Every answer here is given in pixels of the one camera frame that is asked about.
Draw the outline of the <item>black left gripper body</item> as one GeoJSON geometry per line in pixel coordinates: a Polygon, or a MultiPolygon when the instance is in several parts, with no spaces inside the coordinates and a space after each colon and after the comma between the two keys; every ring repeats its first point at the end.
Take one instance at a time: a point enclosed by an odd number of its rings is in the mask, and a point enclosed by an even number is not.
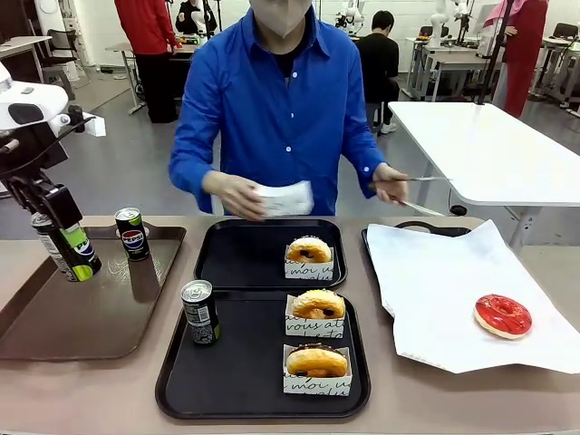
{"type": "Polygon", "coordinates": [[[46,171],[68,159],[62,139],[68,128],[53,131],[47,123],[38,123],[15,130],[1,131],[1,190],[8,191],[5,181],[12,177],[34,181],[42,190],[49,191],[58,183],[52,182],[46,171]]]}

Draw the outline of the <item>person's right hand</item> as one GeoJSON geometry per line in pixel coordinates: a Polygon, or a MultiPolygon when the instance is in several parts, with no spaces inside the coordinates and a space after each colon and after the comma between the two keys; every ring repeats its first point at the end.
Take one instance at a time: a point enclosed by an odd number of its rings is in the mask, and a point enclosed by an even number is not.
{"type": "Polygon", "coordinates": [[[233,216],[251,221],[260,221],[266,216],[257,194],[258,185],[252,180],[211,170],[204,176],[202,187],[209,195],[218,197],[233,216]]]}

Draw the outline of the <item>person's left hand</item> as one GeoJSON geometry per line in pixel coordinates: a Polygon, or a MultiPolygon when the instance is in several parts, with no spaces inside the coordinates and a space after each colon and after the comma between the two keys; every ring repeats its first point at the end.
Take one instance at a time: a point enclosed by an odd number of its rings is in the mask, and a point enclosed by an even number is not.
{"type": "Polygon", "coordinates": [[[406,174],[381,163],[372,174],[372,189],[381,201],[403,206],[408,197],[408,179],[406,174]]]}

